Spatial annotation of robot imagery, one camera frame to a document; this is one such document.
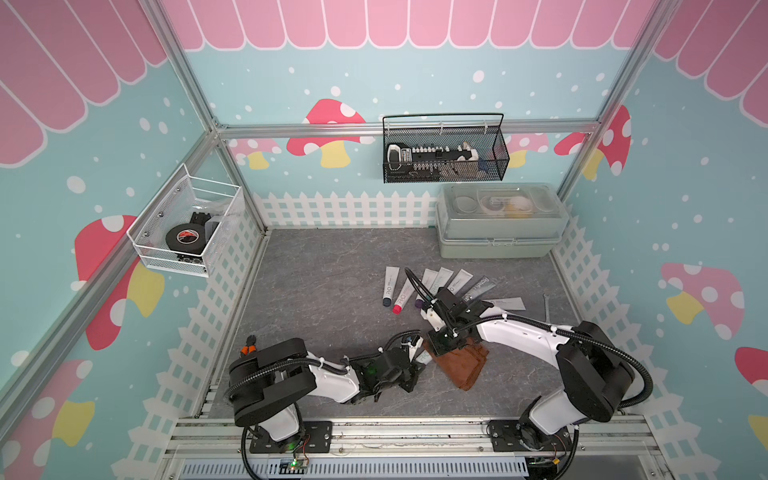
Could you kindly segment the brown cloth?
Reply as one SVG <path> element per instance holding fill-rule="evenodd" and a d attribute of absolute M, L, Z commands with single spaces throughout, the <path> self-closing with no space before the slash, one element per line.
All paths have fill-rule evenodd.
<path fill-rule="evenodd" d="M 463 391 L 469 391 L 475 385 L 489 355 L 485 346 L 473 342 L 443 355 L 437 355 L 430 344 L 425 350 L 452 383 Z"/>

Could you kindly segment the silver purple Protetix toothpaste tube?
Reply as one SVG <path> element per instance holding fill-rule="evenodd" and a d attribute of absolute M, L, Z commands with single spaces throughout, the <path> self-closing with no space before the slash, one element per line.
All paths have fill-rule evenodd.
<path fill-rule="evenodd" d="M 478 280 L 462 297 L 464 302 L 471 302 L 479 299 L 496 286 L 496 282 L 487 276 Z"/>

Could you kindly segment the white green cap toothpaste tube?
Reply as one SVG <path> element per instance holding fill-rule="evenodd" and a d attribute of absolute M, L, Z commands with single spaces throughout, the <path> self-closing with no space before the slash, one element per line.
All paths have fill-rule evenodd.
<path fill-rule="evenodd" d="M 437 293 L 440 288 L 444 287 L 451 280 L 453 274 L 452 270 L 441 267 L 432 283 L 430 291 Z"/>

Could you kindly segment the white R&O purple cap tube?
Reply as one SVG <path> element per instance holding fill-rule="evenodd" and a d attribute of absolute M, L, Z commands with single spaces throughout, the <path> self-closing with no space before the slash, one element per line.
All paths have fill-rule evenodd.
<path fill-rule="evenodd" d="M 438 272 L 435 271 L 435 270 L 432 270 L 432 269 L 429 269 L 429 268 L 426 268 L 424 270 L 424 274 L 422 276 L 421 282 L 422 282 L 423 286 L 428 291 L 430 291 L 432 289 L 432 284 L 433 284 L 434 280 L 436 279 L 437 275 L 438 275 Z M 420 293 L 418 293 L 417 296 L 416 296 L 416 300 L 414 302 L 414 305 L 415 305 L 416 308 L 421 309 L 423 303 L 424 303 L 424 298 L 423 298 L 423 296 Z"/>

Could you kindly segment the white pink cap toothpaste tube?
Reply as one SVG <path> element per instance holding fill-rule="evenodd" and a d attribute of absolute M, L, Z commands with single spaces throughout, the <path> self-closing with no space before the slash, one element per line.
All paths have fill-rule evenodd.
<path fill-rule="evenodd" d="M 411 281 L 408 278 L 406 278 L 392 307 L 392 311 L 395 315 L 399 315 L 403 311 L 405 305 L 407 304 L 409 299 L 412 297 L 414 291 L 415 289 Z"/>

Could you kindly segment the white dark cap toothpaste tube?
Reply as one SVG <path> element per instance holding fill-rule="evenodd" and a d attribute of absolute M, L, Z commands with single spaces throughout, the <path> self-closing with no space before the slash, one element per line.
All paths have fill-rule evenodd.
<path fill-rule="evenodd" d="M 393 303 L 399 272 L 399 267 L 387 266 L 385 269 L 385 283 L 382 297 L 382 305 L 384 307 L 390 307 Z"/>

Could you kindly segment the white R&O tube red scribble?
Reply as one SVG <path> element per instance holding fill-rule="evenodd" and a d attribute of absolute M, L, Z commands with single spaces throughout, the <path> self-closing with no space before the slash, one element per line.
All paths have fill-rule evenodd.
<path fill-rule="evenodd" d="M 461 269 L 453 278 L 453 280 L 448 284 L 447 289 L 453 293 L 457 294 L 462 290 L 462 288 L 473 278 L 473 275 L 469 273 L 468 271 Z"/>

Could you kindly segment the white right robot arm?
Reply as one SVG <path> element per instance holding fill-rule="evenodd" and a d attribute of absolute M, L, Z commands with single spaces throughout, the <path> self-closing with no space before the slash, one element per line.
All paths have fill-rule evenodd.
<path fill-rule="evenodd" d="M 421 314 L 432 327 L 429 346 L 437 356 L 495 343 L 559 371 L 559 389 L 536 398 L 518 419 L 516 436 L 528 450 L 543 449 L 570 426 L 608 422 L 617 411 L 643 403 L 653 392 L 648 369 L 614 346 L 594 323 L 546 323 L 488 301 L 465 301 L 446 288 L 423 302 Z"/>

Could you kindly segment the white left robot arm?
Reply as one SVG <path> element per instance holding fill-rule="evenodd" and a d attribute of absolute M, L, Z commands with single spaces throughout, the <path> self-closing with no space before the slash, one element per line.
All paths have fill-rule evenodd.
<path fill-rule="evenodd" d="M 286 443 L 305 431 L 298 408 L 304 397 L 358 404 L 377 401 L 393 387 L 413 391 L 423 370 L 416 360 L 422 343 L 419 331 L 407 330 L 371 354 L 334 363 L 312 354 L 300 338 L 260 349 L 250 335 L 228 368 L 224 399 L 236 426 L 263 430 L 271 441 Z"/>

